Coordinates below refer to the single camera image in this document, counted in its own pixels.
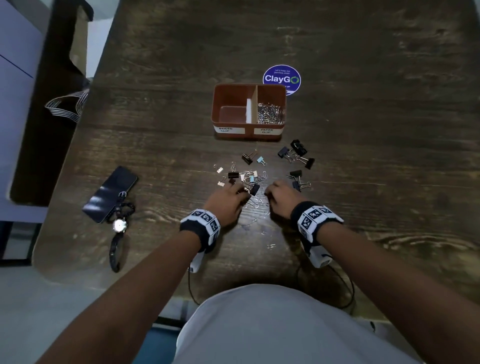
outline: wooden table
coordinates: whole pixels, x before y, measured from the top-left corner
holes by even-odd
[[[122,1],[35,267],[54,282],[106,288],[140,262],[217,188],[214,165],[249,169],[240,156],[255,142],[213,135],[215,84],[261,83],[269,67],[288,64],[301,86],[288,97],[282,141],[258,143],[268,165],[255,168],[267,182],[301,168],[276,155],[300,139],[316,158],[304,170],[305,195],[480,303],[479,39],[469,0]],[[140,179],[126,263],[115,274],[111,226],[81,207],[118,165]],[[299,283],[345,303],[341,281],[310,269],[298,234],[266,211],[244,209],[192,275],[196,298],[253,282]],[[189,296],[186,282],[176,295]],[[361,292],[354,314],[383,318]]]

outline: watch face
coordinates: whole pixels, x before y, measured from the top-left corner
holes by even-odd
[[[121,218],[116,219],[113,222],[113,231],[124,232],[127,229],[127,222]]]

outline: round sticker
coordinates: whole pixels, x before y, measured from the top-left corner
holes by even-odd
[[[278,64],[265,72],[264,84],[283,85],[287,89],[288,96],[300,88],[300,73],[286,64]]]

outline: phone screen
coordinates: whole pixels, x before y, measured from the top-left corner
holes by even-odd
[[[138,177],[124,167],[117,167],[82,208],[96,223],[103,222],[117,203],[120,192],[128,192]]]

